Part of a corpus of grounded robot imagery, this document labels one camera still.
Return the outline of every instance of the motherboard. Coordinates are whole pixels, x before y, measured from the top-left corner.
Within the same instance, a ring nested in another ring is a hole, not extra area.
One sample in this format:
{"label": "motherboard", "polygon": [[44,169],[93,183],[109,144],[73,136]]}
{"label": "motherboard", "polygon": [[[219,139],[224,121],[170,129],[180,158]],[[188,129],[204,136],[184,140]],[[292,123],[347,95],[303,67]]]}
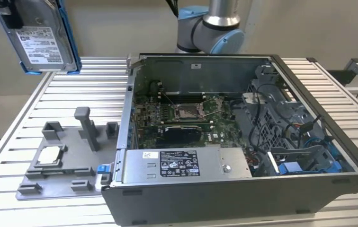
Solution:
{"label": "motherboard", "polygon": [[231,102],[220,95],[157,97],[135,100],[139,149],[220,146],[246,148],[247,143],[231,112]]}

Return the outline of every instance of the slotted aluminum surface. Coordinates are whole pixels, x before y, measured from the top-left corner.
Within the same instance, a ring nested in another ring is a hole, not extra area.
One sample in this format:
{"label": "slotted aluminum surface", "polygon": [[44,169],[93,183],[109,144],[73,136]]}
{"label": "slotted aluminum surface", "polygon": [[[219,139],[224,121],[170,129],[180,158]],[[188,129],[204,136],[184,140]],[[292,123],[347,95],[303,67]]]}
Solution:
{"label": "slotted aluminum surface", "polygon": [[[284,59],[358,145],[358,103],[338,82],[306,59]],[[77,106],[91,107],[95,123],[117,121],[125,83],[125,60],[83,58],[80,75],[48,74],[0,141],[0,225],[115,226],[100,196],[17,201],[15,191],[39,146],[45,121],[76,126]],[[178,223],[172,226],[358,226],[358,194],[340,196],[315,214]]]}

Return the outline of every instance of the hard drive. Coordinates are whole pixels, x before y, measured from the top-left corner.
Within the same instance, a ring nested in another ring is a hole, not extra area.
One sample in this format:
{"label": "hard drive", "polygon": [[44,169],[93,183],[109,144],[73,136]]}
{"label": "hard drive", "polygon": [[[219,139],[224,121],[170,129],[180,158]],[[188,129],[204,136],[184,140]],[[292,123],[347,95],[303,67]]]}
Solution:
{"label": "hard drive", "polygon": [[61,0],[11,0],[0,3],[0,23],[25,73],[79,72],[72,30]]}

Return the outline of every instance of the gray post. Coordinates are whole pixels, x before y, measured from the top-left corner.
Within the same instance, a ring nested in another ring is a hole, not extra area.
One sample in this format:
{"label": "gray post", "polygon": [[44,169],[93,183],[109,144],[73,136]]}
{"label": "gray post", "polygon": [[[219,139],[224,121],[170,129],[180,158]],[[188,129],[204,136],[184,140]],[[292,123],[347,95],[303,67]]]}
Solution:
{"label": "gray post", "polygon": [[73,117],[80,121],[80,125],[83,126],[84,136],[88,140],[88,144],[92,151],[99,151],[99,143],[96,140],[96,128],[91,124],[89,120],[91,109],[88,107],[77,107],[75,109]]}

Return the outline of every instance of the warning label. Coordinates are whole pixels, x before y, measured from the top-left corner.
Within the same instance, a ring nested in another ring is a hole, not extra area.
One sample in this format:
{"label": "warning label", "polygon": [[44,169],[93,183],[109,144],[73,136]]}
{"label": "warning label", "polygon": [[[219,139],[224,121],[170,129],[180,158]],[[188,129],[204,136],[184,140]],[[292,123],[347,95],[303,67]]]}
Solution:
{"label": "warning label", "polygon": [[63,64],[51,27],[23,27],[16,34],[32,64]]}
{"label": "warning label", "polygon": [[163,177],[200,176],[196,151],[162,151],[160,175]]}

